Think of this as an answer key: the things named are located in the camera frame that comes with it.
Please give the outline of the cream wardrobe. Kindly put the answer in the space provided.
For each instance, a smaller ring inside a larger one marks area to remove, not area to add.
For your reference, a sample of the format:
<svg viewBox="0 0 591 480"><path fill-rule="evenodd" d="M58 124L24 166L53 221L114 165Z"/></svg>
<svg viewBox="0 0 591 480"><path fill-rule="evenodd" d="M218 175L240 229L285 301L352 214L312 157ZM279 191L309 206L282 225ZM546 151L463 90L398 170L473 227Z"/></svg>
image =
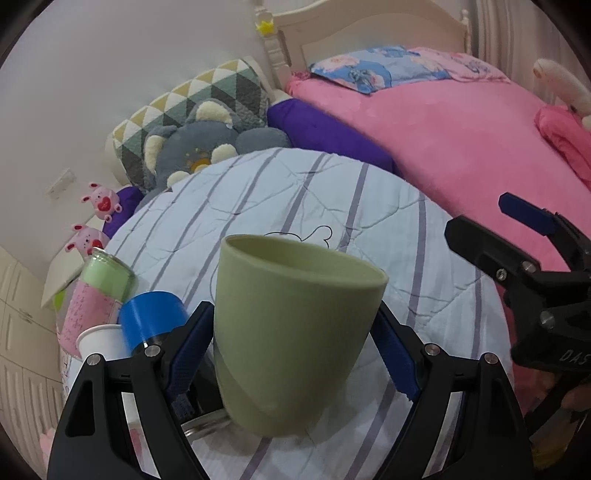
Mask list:
<svg viewBox="0 0 591 480"><path fill-rule="evenodd" d="M43 467L40 437L63 407L55 314L42 283L1 251L1 424L24 459Z"/></svg>

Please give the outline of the striped white quilt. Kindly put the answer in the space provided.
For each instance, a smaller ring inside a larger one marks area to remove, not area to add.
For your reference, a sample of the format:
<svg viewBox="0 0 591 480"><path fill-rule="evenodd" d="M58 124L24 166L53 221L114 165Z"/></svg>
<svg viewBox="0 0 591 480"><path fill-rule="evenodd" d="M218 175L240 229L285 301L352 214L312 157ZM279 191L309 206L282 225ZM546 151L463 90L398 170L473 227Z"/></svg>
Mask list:
<svg viewBox="0 0 591 480"><path fill-rule="evenodd" d="M497 289L449 250L448 219L424 193L377 167L270 149L179 182L125 222L107 251L133 270L139 291L171 292L193 310L214 297L225 236L284 235L341 250L387 273L387 305L424 342L465 358L492 352L509 367ZM410 408L368 342L339 398L303 436L263 439L228 425L192 447L213 479L370 479Z"/></svg>

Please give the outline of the white curtain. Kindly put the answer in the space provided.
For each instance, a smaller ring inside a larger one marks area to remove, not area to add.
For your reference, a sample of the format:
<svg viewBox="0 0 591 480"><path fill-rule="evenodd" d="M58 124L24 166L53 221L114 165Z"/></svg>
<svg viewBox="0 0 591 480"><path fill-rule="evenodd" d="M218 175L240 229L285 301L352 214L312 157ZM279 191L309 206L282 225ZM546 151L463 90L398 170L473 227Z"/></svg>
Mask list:
<svg viewBox="0 0 591 480"><path fill-rule="evenodd" d="M478 56L513 82L543 99L550 97L533 74L540 58L556 61L575 75L584 70L563 35L530 1L477 1Z"/></svg>

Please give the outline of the pink fluffy blanket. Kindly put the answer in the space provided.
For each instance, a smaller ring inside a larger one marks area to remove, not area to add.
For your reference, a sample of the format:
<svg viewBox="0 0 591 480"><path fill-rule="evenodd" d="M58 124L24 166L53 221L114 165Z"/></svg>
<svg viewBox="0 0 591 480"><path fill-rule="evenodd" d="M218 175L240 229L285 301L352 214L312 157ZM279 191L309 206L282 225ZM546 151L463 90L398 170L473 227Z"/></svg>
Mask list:
<svg viewBox="0 0 591 480"><path fill-rule="evenodd" d="M50 428L45 433L42 433L39 438L39 444L42 452L42 456L48 460L50 457L53 440L55 437L55 429Z"/></svg>

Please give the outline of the white paper cup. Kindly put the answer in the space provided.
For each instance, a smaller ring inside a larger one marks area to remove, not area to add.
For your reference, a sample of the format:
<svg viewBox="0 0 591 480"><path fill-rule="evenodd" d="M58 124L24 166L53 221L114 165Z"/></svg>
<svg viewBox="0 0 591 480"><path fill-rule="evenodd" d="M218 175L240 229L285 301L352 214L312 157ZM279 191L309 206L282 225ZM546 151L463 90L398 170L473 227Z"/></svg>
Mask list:
<svg viewBox="0 0 591 480"><path fill-rule="evenodd" d="M82 360L92 354L100 354L107 361L130 356L122 327L118 324L103 324L85 330L78 336L76 346Z"/></svg>

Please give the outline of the rear pink pig toy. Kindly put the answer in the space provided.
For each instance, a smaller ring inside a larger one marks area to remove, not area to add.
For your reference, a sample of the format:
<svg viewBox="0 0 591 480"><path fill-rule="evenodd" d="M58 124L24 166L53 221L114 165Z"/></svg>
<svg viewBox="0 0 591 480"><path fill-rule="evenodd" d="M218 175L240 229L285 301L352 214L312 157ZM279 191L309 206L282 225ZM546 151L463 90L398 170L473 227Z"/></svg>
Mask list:
<svg viewBox="0 0 591 480"><path fill-rule="evenodd" d="M123 210L118 194L96 182L90 182L89 188L90 192L81 198L81 202L90 203L95 216L105 223L110 223L113 215Z"/></svg>

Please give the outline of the wall socket panel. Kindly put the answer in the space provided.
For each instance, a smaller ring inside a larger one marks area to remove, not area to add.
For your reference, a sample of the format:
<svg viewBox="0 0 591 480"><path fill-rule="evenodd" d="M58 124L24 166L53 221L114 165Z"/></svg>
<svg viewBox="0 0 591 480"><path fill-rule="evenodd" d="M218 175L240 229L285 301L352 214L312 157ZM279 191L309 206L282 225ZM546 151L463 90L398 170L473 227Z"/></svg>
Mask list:
<svg viewBox="0 0 591 480"><path fill-rule="evenodd" d="M76 175L70 168L65 169L48 188L46 191L47 196L51 200L59 199L60 196L69 188L69 186L76 181L76 179Z"/></svg>

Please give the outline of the pink pig toy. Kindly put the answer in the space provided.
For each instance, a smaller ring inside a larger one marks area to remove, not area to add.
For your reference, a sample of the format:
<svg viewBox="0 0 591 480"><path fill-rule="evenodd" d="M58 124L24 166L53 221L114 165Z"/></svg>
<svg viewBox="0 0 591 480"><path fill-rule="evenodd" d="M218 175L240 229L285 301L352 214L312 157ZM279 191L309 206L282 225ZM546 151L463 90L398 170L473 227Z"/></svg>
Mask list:
<svg viewBox="0 0 591 480"><path fill-rule="evenodd" d="M81 202L90 203L95 216L105 223L110 223L113 215L123 210L118 194L96 182L90 182L89 188L90 192L81 198Z"/></svg>
<svg viewBox="0 0 591 480"><path fill-rule="evenodd" d="M110 241L109 237L101 230L85 224L74 224L72 231L74 235L66 243L64 251L77 250L83 259L90 256L94 248L103 250Z"/></svg>

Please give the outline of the grey cat plush pillow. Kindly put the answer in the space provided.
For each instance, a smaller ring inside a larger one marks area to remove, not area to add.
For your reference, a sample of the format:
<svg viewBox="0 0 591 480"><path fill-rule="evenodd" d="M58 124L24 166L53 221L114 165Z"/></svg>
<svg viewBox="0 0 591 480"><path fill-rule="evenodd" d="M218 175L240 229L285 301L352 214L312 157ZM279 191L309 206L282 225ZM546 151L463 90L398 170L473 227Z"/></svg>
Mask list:
<svg viewBox="0 0 591 480"><path fill-rule="evenodd" d="M273 127L245 128L218 100L202 101L179 126L153 129L143 145L144 169L158 194L209 166L239 155L291 146L287 134Z"/></svg>

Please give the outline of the blue cartoon pillow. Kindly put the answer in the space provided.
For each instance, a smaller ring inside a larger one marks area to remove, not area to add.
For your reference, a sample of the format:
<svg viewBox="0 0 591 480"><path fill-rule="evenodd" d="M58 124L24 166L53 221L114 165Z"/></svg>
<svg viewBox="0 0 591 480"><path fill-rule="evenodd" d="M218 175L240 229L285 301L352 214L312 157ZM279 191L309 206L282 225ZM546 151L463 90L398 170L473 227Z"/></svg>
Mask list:
<svg viewBox="0 0 591 480"><path fill-rule="evenodd" d="M308 69L315 76L365 95L404 84L452 78L438 62L403 46L335 55Z"/></svg>

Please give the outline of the dark blue metal can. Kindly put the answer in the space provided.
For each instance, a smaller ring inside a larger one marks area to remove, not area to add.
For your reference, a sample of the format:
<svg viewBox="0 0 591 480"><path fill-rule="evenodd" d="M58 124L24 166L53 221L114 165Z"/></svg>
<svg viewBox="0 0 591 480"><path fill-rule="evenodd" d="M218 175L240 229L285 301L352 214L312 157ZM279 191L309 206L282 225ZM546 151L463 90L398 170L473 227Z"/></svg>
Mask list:
<svg viewBox="0 0 591 480"><path fill-rule="evenodd" d="M191 314L174 294L152 291L127 301L119 311L132 355L152 346L164 350L164 392L189 441L228 425L211 354L214 306L202 301Z"/></svg>

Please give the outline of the pink bed blanket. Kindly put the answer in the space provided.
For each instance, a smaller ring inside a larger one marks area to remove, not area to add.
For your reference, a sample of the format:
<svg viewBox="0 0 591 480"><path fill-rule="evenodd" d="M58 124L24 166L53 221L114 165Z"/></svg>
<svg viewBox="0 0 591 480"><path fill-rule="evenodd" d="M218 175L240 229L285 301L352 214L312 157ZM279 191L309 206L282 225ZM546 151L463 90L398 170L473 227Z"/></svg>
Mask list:
<svg viewBox="0 0 591 480"><path fill-rule="evenodd" d="M410 278L398 286L407 322L457 354L498 350L508 361L513 317L493 282L446 250L444 228L466 215L544 267L564 268L549 241L497 205L510 192L590 228L589 189L534 123L544 103L513 83L424 81L365 95L308 74L290 79L290 98L366 135L414 186L406 217Z"/></svg>

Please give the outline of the purple bolster pillow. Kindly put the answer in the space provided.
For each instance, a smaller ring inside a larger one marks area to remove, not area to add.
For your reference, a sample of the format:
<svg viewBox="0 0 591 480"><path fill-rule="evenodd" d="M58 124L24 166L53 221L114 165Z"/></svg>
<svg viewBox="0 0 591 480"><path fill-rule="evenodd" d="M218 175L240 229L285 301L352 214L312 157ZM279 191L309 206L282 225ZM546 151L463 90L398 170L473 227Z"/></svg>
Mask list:
<svg viewBox="0 0 591 480"><path fill-rule="evenodd" d="M329 249L345 235L379 235L401 217L403 174L366 135L294 98L270 107L266 127L291 146L239 155L161 193L147 188L109 224L112 249L150 272L168 257L200 258L221 238L270 235Z"/></svg>

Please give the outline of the olive green plastic cup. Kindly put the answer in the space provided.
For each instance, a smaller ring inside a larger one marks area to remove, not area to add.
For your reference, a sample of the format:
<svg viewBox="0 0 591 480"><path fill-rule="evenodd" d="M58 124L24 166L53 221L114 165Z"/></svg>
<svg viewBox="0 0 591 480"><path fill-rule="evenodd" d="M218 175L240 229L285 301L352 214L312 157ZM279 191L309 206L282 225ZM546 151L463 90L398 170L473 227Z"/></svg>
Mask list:
<svg viewBox="0 0 591 480"><path fill-rule="evenodd" d="M213 348L233 422L277 437L317 421L352 371L388 282L382 269L315 244L224 238Z"/></svg>

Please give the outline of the triangle pattern cushion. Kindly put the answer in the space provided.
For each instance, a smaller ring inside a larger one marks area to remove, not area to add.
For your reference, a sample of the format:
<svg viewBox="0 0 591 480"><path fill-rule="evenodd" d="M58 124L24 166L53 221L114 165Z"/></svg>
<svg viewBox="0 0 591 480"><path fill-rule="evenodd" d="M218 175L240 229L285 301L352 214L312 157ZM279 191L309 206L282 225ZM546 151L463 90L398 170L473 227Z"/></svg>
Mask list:
<svg viewBox="0 0 591 480"><path fill-rule="evenodd" d="M106 163L119 184L147 188L143 144L158 126L181 125L193 107L219 100L235 111L245 127L266 125L273 86L252 57L230 60L190 78L140 107L107 136Z"/></svg>

